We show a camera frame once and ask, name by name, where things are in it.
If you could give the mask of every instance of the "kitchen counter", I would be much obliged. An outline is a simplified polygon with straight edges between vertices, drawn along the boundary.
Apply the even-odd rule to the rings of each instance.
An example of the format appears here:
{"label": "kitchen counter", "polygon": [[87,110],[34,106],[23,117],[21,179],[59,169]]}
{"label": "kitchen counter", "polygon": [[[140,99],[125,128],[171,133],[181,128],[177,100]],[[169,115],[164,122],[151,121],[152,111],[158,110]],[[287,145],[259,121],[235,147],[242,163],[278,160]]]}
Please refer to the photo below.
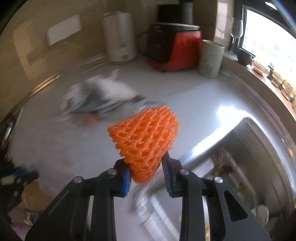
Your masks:
{"label": "kitchen counter", "polygon": [[[199,155],[219,140],[213,133],[226,134],[244,116],[256,121],[281,160],[295,157],[294,143],[279,118],[240,80],[224,72],[216,79],[207,79],[196,69],[159,72],[140,58],[128,64],[107,64],[86,73],[77,70],[61,75],[25,105],[13,131],[11,156],[16,165],[33,164],[40,172],[39,183],[54,195],[74,176],[98,176],[120,158],[107,132],[115,119],[107,117],[97,125],[81,127],[65,120],[59,111],[60,99],[71,85],[98,74],[108,76],[117,68],[119,81],[147,96],[145,101],[166,103],[178,116],[180,132],[170,151],[172,158],[184,163]],[[151,240],[137,214],[131,211],[131,202],[132,195],[115,198],[118,239]]]}
{"label": "kitchen counter", "polygon": [[236,76],[241,78],[247,85],[253,88],[262,99],[264,99],[274,112],[280,117],[281,122],[290,133],[294,142],[296,141],[296,113],[293,110],[291,102],[281,93],[281,90],[267,77],[260,76],[253,70],[251,64],[247,66],[241,65],[236,56],[224,53],[221,68],[227,68]]}

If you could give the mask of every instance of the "orange foam net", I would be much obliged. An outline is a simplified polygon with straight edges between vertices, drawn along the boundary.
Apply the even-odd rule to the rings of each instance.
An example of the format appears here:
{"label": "orange foam net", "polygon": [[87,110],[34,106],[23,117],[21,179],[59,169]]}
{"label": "orange foam net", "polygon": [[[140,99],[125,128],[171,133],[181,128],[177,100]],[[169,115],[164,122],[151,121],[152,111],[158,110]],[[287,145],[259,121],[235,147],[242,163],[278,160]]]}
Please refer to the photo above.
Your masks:
{"label": "orange foam net", "polygon": [[162,156],[173,148],[179,132],[176,115],[166,106],[140,113],[108,127],[110,137],[129,164],[136,183],[150,181]]}

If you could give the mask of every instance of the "metal screw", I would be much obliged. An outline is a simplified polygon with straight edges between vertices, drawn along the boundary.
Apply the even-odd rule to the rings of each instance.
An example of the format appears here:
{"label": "metal screw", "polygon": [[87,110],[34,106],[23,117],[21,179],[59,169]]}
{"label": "metal screw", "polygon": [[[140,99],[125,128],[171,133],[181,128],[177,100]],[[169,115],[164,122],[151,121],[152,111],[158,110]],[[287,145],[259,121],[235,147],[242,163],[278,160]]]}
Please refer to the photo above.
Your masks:
{"label": "metal screw", "polygon": [[223,182],[223,179],[221,177],[215,177],[214,180],[217,183],[222,183]]}
{"label": "metal screw", "polygon": [[109,175],[114,175],[114,174],[116,174],[116,170],[115,170],[114,168],[110,168],[110,169],[107,171],[107,173],[108,173]]}
{"label": "metal screw", "polygon": [[76,176],[76,177],[73,178],[73,181],[75,183],[80,183],[82,181],[82,177],[81,176]]}
{"label": "metal screw", "polygon": [[189,171],[188,171],[187,169],[182,169],[182,170],[180,171],[180,173],[181,173],[182,175],[188,175],[188,174],[189,174]]}

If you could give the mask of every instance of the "white countertop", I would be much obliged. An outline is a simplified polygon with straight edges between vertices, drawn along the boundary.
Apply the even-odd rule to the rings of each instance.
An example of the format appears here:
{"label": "white countertop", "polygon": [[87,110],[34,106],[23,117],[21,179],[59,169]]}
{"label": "white countertop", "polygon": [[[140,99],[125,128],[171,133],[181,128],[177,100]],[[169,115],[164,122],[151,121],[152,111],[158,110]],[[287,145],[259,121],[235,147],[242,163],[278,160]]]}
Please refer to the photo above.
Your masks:
{"label": "white countertop", "polygon": [[[170,151],[172,158],[181,158],[214,131],[227,126],[237,112],[246,111],[268,126],[260,109],[221,75],[207,79],[196,69],[159,72],[138,59],[123,65],[104,65],[73,78],[61,76],[26,104],[14,129],[11,149],[13,161],[17,165],[34,164],[40,172],[40,184],[53,193],[61,191],[74,176],[98,176],[120,159],[107,132],[114,120],[106,118],[83,128],[59,117],[60,98],[69,86],[94,75],[108,76],[117,68],[119,81],[147,96],[145,101],[166,103],[178,116],[180,132]],[[118,240],[151,240],[138,216],[130,211],[130,199],[115,199]]]}

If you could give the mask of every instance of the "glass jar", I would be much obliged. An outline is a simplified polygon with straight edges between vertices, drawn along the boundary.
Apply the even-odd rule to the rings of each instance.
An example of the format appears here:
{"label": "glass jar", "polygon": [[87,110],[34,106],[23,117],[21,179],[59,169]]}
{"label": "glass jar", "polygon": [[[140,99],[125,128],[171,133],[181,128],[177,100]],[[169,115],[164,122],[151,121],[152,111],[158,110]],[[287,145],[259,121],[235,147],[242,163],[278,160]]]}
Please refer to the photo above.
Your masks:
{"label": "glass jar", "polygon": [[284,80],[287,78],[288,70],[284,66],[276,66],[272,73],[271,82],[277,87],[280,88]]}
{"label": "glass jar", "polygon": [[270,68],[268,64],[268,61],[258,57],[255,57],[252,60],[253,70],[255,70],[258,74],[260,74],[263,77],[267,77],[270,74]]}
{"label": "glass jar", "polygon": [[282,85],[283,88],[281,93],[288,101],[291,101],[291,99],[293,99],[294,95],[296,94],[296,78],[288,77]]}
{"label": "glass jar", "polygon": [[294,111],[296,111],[296,98],[294,98],[294,100],[292,102],[292,107],[293,107]]}

